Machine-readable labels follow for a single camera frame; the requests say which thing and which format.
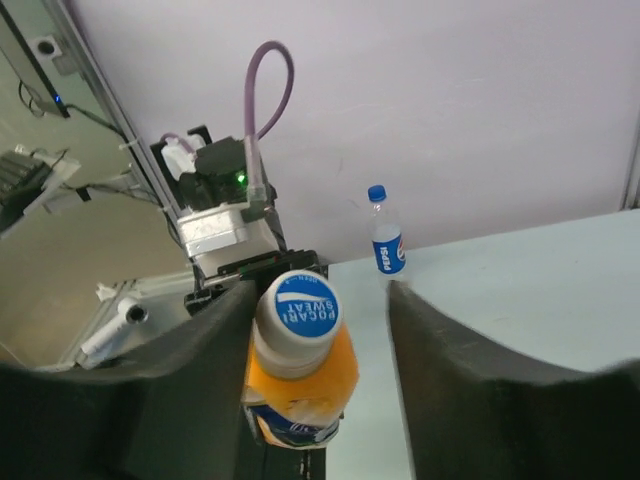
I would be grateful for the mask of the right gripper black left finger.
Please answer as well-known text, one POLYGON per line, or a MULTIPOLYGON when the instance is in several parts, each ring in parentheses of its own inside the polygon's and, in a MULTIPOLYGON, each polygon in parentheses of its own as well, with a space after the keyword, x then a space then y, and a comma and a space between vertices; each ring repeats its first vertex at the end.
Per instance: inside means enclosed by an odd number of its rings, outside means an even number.
POLYGON ((1 368, 5 479, 230 479, 256 287, 110 364, 1 368))

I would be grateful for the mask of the clear pepsi bottle blue cap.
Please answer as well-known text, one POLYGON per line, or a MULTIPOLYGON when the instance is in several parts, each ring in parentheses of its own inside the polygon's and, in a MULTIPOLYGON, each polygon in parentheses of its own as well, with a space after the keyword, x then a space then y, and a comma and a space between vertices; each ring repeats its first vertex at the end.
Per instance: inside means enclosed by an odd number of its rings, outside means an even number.
POLYGON ((390 203, 386 188, 373 185, 367 191, 371 204, 369 220, 371 244, 384 289, 392 280, 402 281, 406 273, 406 255, 399 215, 390 203))

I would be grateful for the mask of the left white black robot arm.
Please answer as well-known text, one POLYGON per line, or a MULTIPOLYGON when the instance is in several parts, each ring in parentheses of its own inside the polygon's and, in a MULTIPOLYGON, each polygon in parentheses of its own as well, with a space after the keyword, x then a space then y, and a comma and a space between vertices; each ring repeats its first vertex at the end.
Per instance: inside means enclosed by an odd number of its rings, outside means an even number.
POLYGON ((181 208, 175 231, 194 274, 194 289, 184 297, 191 315, 238 281, 253 280, 264 292, 289 270, 328 275, 315 251, 287 247, 277 192, 267 176, 262 177, 266 199, 250 204, 243 141, 226 137, 214 142, 202 125, 186 137, 163 135, 151 151, 181 208))

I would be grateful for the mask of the orange drink bottle white cap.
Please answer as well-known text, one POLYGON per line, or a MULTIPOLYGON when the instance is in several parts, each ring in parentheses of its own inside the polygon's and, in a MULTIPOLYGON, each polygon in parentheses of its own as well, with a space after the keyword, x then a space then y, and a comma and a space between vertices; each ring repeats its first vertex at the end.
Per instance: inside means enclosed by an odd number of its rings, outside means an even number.
POLYGON ((310 270, 278 276, 256 307, 242 396, 257 432, 281 448, 326 447, 358 379, 334 287, 310 270))

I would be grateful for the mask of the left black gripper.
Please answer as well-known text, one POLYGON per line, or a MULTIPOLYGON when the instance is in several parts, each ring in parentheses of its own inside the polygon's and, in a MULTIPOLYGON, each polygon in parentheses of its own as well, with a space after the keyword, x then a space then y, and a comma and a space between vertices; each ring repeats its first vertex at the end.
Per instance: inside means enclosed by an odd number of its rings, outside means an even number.
POLYGON ((194 268, 194 290, 184 297, 184 306, 190 315, 195 315, 238 281, 254 281, 262 294, 279 275, 300 269, 329 278, 328 266, 313 250, 271 251, 223 265, 215 274, 194 268))

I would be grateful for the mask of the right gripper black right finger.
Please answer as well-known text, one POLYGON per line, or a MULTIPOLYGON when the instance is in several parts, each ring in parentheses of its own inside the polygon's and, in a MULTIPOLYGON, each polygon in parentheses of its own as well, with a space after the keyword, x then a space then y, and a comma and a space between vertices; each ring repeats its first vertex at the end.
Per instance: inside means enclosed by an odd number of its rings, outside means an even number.
POLYGON ((408 285, 387 319, 418 479, 635 479, 639 364, 584 372, 459 323, 408 285))

